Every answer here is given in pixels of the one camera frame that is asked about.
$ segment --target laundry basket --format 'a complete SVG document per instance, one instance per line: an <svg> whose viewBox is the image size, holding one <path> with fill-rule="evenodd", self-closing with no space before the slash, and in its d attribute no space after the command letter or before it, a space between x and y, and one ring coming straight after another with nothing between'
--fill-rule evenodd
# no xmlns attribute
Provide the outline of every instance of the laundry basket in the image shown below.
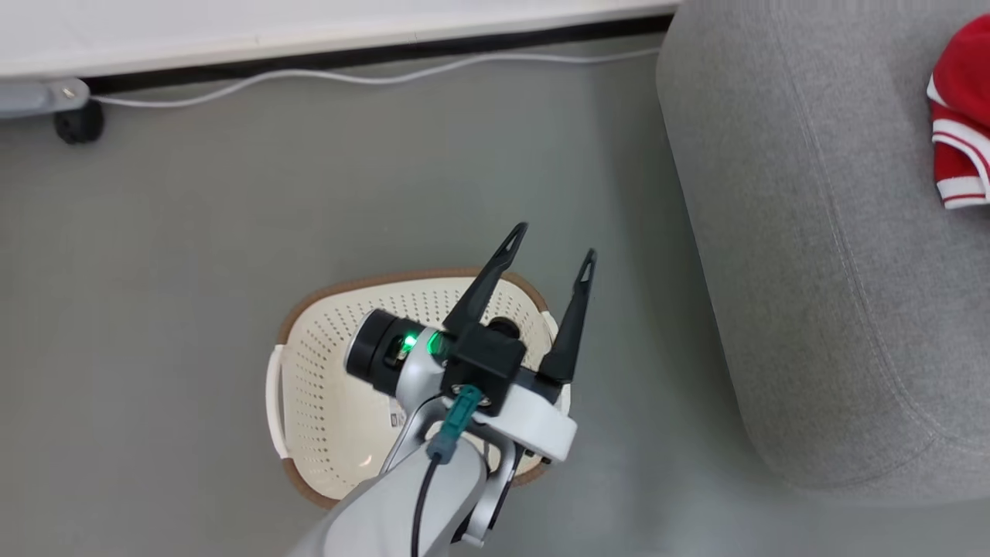
<svg viewBox="0 0 990 557"><path fill-rule="evenodd" d="M337 284L293 308L268 361L265 402L275 451L306 499L332 508L357 484L375 477L405 422L394 399L344 370L344 352L361 317L381 308L441 328L480 271L427 271ZM519 325L528 349L523 365L538 367L557 331L544 299L521 277L506 273L482 322L498 316ZM567 413L569 406L566 386L557 407ZM477 438L471 441L494 468L497 450ZM526 456L513 485L531 482L544 470L539 456Z"/></svg>

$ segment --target robotic arm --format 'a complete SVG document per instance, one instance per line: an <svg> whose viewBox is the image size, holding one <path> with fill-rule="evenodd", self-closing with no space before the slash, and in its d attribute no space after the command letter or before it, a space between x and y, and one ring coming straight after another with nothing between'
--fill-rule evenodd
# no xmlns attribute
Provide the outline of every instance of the robotic arm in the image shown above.
<svg viewBox="0 0 990 557"><path fill-rule="evenodd" d="M364 316L346 352L347 373L395 397L409 417L379 475L335 506L289 557L443 557L457 541L481 547L523 453L567 458L577 424L553 405L574 377L595 252L581 266L553 347L532 371L522 366L526 346L514 323L479 323L526 229L513 229L444 331L380 309ZM460 437L464 431L499 450L496 470Z"/></svg>

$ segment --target gray sofa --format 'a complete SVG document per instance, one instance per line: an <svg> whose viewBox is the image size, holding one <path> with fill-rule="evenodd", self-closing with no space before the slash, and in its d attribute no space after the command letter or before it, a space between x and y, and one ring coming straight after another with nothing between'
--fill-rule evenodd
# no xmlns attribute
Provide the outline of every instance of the gray sofa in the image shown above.
<svg viewBox="0 0 990 557"><path fill-rule="evenodd" d="M990 4L783 4L688 0L657 70L746 429L809 493L990 496L990 207L942 209L925 96Z"/></svg>

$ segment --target white cable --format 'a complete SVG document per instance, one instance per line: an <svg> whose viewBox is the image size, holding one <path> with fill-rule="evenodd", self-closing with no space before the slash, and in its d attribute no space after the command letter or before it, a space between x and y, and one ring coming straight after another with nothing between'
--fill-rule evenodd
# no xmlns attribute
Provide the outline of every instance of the white cable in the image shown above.
<svg viewBox="0 0 990 557"><path fill-rule="evenodd" d="M284 77L316 77L319 79L330 79L333 81L354 83L357 85L394 85L397 83L405 83L407 81L412 81L414 79L419 79L421 77L429 77L431 75L436 75L438 73L443 73L445 71L451 71L453 69L459 69L462 67L475 65L476 63L482 63L486 61L546 61L553 63L587 64L587 63L606 63L610 61L618 61L629 58L636 58L640 56L653 56L659 52L660 49L646 49L642 51L632 51L629 53L621 53L617 55L593 56L593 57L499 53L493 55L481 55L481 56L465 58L458 61L453 61L451 63L446 63L444 65L429 67L427 69L421 69L419 71L414 71L412 73L406 73L404 75L395 75L392 77L360 77L357 75L347 75L346 73L317 71L313 69L278 69L276 71L260 73L258 75L249 77L243 81L238 81L233 85L229 85L222 89L217 89L212 93L207 93L203 96L182 99L182 100L144 101L144 100L121 99L116 97L105 97L105 96L94 96L92 98L93 100L102 102L104 104L115 104L118 106L130 106L134 108L183 108L186 106L193 106L204 102L210 102L211 100L216 100L219 99L220 97L225 97L232 93L236 93L241 89L244 89L245 87L249 87L251 85L254 85L255 83L261 83L262 81L267 81L268 79L281 79Z"/></svg>

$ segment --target red garment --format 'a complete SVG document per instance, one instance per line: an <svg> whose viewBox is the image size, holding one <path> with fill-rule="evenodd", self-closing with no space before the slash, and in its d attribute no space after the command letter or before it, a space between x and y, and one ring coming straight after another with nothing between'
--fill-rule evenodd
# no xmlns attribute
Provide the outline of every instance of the red garment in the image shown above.
<svg viewBox="0 0 990 557"><path fill-rule="evenodd" d="M948 43L928 96L942 203L946 209L990 204L990 15Z"/></svg>

